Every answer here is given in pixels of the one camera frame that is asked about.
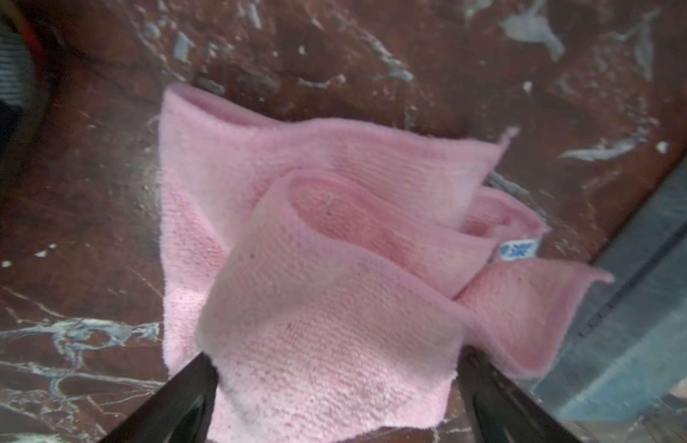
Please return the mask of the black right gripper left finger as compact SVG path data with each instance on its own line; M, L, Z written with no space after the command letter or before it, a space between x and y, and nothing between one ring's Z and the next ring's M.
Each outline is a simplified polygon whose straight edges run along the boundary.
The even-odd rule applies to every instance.
M210 358L198 354L101 443L204 443L218 382Z

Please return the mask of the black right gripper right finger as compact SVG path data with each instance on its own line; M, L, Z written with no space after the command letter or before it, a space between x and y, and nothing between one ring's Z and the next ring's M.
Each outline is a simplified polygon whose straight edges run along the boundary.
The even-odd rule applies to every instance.
M474 347L461 350L457 386L477 442L580 442Z

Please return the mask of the pink microfibre cloth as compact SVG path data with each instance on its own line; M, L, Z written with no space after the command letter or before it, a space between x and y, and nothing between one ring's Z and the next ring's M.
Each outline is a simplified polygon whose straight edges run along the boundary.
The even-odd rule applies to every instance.
M543 376L606 271L524 254L496 143L280 122L188 85L160 116L164 363L220 376L213 442L339 442L444 417L461 349Z

